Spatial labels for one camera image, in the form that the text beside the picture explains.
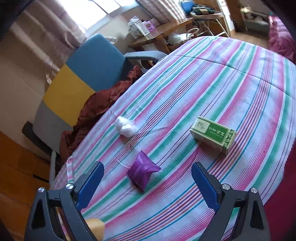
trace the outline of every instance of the cotton ball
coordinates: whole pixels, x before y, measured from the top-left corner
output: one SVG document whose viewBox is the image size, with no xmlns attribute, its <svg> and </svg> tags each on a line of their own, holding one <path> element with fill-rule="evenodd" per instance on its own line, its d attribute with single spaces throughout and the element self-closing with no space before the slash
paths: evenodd
<svg viewBox="0 0 296 241">
<path fill-rule="evenodd" d="M 126 119 L 126 118 L 124 118 L 124 117 L 122 117 L 122 116 L 118 116 L 117 118 L 116 118 L 116 121 L 115 121 L 115 129 L 118 131 L 118 132 L 120 132 L 121 131 L 121 129 L 122 129 L 122 127 L 124 126 L 124 125 L 126 125 L 127 123 L 128 123 L 128 119 Z"/>
<path fill-rule="evenodd" d="M 117 117 L 115 121 L 115 128 L 125 137 L 132 137 L 138 131 L 138 127 L 134 121 L 128 120 L 122 116 Z"/>
</svg>

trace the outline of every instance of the plastic bag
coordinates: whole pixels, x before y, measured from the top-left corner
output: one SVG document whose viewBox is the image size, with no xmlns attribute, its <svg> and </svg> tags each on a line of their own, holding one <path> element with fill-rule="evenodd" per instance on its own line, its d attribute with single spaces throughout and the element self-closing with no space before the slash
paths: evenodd
<svg viewBox="0 0 296 241">
<path fill-rule="evenodd" d="M 158 172 L 160 169 L 161 168 L 152 162 L 143 151 L 140 151 L 135 162 L 126 174 L 136 184 L 136 186 L 138 186 L 142 191 L 145 191 L 151 174 Z"/>
<path fill-rule="evenodd" d="M 125 137 L 132 137 L 138 131 L 138 127 L 133 120 L 128 120 L 122 116 L 118 116 L 115 121 L 115 129 Z"/>
</svg>

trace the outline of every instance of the purple packet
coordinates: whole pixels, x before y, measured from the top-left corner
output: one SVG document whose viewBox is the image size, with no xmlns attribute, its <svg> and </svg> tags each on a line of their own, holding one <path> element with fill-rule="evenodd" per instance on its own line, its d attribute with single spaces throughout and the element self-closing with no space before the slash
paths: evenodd
<svg viewBox="0 0 296 241">
<path fill-rule="evenodd" d="M 135 184 L 144 191 L 153 172 L 158 172 L 161 168 L 154 164 L 150 158 L 140 151 L 135 162 L 126 173 Z"/>
<path fill-rule="evenodd" d="M 156 30 L 156 28 L 154 27 L 153 23 L 150 20 L 143 22 L 143 24 L 150 32 Z"/>
</svg>

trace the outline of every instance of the pink bedding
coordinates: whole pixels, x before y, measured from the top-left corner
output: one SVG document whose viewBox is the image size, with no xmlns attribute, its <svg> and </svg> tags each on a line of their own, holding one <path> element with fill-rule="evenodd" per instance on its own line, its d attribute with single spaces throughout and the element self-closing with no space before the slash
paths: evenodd
<svg viewBox="0 0 296 241">
<path fill-rule="evenodd" d="M 286 57 L 296 64 L 295 41 L 276 16 L 269 16 L 269 49 Z"/>
</svg>

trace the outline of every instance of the blue gripper pad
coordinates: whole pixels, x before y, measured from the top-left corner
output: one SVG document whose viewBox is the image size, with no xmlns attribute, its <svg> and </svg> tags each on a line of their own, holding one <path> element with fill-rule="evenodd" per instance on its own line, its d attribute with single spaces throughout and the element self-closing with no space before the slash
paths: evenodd
<svg viewBox="0 0 296 241">
<path fill-rule="evenodd" d="M 83 186 L 79 190 L 77 196 L 78 201 L 76 204 L 76 209 L 81 211 L 83 208 L 86 208 L 94 195 L 98 185 L 100 184 L 104 176 L 104 165 L 99 162 L 95 163 L 90 171 L 87 174 L 83 174 L 86 177 L 86 180 L 83 179 Z"/>
<path fill-rule="evenodd" d="M 212 175 L 210 175 L 204 167 L 203 169 L 204 171 L 201 169 L 201 167 L 197 163 L 193 163 L 191 167 L 191 175 L 197 187 L 199 188 L 200 193 L 202 194 L 202 197 L 204 198 L 207 206 L 213 209 L 215 212 L 217 212 L 218 208 L 220 207 L 218 193 L 216 191 L 217 189 L 213 187 L 213 185 L 211 184 L 210 180 L 207 177 Z"/>
</svg>

